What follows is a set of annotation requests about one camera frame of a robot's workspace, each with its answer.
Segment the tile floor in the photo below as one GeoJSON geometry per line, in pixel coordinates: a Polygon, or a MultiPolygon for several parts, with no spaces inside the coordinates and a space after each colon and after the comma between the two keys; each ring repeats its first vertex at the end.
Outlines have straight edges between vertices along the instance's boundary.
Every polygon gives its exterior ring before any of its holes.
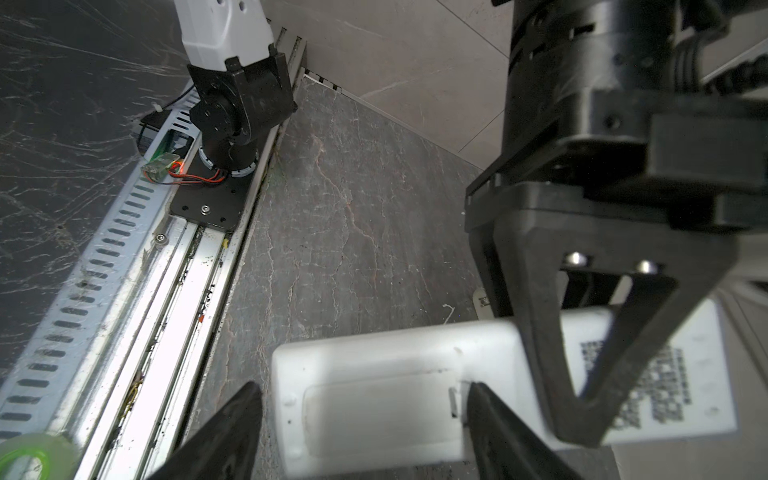
{"type": "MultiPolygon", "coordinates": [[[[514,2],[262,0],[308,41],[309,70],[480,168],[501,146],[514,2]]],[[[711,71],[768,38],[768,10],[736,18],[711,45],[711,71]]]]}

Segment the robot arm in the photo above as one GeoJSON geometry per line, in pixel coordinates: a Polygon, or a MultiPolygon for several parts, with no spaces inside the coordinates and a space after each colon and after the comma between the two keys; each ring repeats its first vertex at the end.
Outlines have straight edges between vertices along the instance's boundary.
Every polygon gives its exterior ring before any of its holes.
{"type": "Polygon", "coordinates": [[[293,113],[285,55],[259,0],[174,0],[200,103],[190,111],[201,155],[216,168],[248,168],[269,130],[293,113]]]}

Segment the bolt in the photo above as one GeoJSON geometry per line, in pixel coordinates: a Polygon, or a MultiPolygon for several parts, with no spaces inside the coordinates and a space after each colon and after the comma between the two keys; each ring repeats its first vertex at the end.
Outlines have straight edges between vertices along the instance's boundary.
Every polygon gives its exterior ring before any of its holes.
{"type": "Polygon", "coordinates": [[[650,260],[640,260],[634,269],[636,272],[644,275],[656,275],[659,273],[659,266],[650,260]]]}
{"type": "Polygon", "coordinates": [[[587,266],[589,259],[583,253],[571,252],[565,256],[563,263],[568,266],[587,266]]]}

